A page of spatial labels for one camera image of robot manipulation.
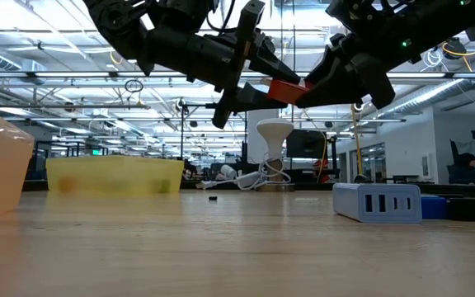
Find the wooden table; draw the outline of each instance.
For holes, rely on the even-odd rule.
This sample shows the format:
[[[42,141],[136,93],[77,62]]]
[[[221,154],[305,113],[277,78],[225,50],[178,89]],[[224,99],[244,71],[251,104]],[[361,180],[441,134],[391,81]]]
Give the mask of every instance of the wooden table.
[[[0,217],[0,296],[475,296],[475,223],[360,224],[329,192],[45,197]]]

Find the computer monitor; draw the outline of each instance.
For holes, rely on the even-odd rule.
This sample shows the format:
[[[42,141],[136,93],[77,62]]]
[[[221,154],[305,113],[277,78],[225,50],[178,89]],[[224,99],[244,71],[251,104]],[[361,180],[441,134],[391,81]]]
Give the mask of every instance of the computer monitor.
[[[322,132],[293,130],[287,137],[287,157],[327,159],[327,147],[323,155],[326,145]]]

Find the white lamp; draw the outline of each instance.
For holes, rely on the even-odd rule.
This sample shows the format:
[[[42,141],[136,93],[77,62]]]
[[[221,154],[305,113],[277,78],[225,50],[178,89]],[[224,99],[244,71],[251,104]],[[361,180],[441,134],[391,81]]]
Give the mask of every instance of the white lamp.
[[[294,130],[293,123],[284,119],[261,120],[257,123],[256,129],[267,142],[269,159],[281,158],[281,146]]]

